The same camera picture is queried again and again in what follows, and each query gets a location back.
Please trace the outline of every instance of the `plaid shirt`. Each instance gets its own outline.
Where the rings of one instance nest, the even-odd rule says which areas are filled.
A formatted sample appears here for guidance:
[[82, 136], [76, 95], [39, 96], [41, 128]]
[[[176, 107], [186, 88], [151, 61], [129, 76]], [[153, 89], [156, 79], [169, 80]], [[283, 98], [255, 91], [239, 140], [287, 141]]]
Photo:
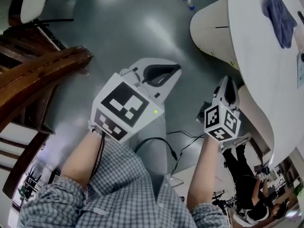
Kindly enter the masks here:
[[222, 211], [209, 203], [189, 212], [166, 178], [155, 198], [139, 157], [125, 145], [107, 140], [86, 193], [75, 181], [60, 178], [24, 205], [19, 226], [226, 228], [227, 222]]

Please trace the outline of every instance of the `white table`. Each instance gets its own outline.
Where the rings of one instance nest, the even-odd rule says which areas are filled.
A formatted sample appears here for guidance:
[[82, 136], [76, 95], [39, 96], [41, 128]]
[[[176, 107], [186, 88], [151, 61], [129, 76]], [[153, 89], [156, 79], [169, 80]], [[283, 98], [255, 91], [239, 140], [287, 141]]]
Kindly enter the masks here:
[[[297, 15], [298, 11], [304, 14], [300, 1], [283, 1], [304, 31]], [[290, 49], [280, 47], [271, 21], [262, 13], [262, 2], [220, 0], [194, 15], [190, 31], [202, 51], [239, 68], [249, 95], [258, 106], [255, 111], [265, 114], [263, 121], [269, 127], [251, 114], [244, 92], [240, 109], [273, 148], [271, 167], [275, 167], [303, 137], [304, 87], [297, 89], [296, 41], [293, 38]]]

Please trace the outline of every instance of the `black clothing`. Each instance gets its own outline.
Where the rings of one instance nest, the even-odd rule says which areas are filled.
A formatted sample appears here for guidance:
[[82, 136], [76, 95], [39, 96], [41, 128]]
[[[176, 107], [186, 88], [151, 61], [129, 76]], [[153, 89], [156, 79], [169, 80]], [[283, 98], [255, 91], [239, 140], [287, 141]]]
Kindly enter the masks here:
[[226, 165], [232, 175], [233, 181], [236, 185], [237, 200], [244, 209], [251, 209], [248, 215], [254, 219], [262, 219], [267, 214], [267, 207], [271, 208], [272, 202], [268, 198], [264, 198], [261, 191], [258, 193], [260, 201], [253, 206], [252, 194], [256, 185], [256, 178], [254, 177], [251, 168], [248, 166], [245, 155], [245, 146], [237, 147], [237, 160], [231, 153], [231, 149], [224, 151]]

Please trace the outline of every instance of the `wall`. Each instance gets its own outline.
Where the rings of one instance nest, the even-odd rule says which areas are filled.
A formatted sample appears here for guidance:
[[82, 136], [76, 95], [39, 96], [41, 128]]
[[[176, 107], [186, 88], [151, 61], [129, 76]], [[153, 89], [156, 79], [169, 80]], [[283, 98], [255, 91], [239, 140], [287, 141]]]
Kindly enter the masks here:
[[12, 205], [12, 200], [10, 200], [3, 192], [2, 188], [6, 181], [6, 179], [9, 176], [8, 171], [4, 171], [0, 169], [0, 225], [2, 227], [7, 227], [8, 225], [8, 218], [9, 218], [9, 212]]

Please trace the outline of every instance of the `white cabinet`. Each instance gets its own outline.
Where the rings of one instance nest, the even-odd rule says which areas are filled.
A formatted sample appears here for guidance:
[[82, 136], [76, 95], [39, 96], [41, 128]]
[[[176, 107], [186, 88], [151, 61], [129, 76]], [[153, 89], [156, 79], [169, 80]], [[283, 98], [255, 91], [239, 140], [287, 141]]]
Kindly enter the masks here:
[[228, 24], [227, 0], [219, 0], [197, 12], [191, 20], [190, 33], [201, 51], [238, 69]]

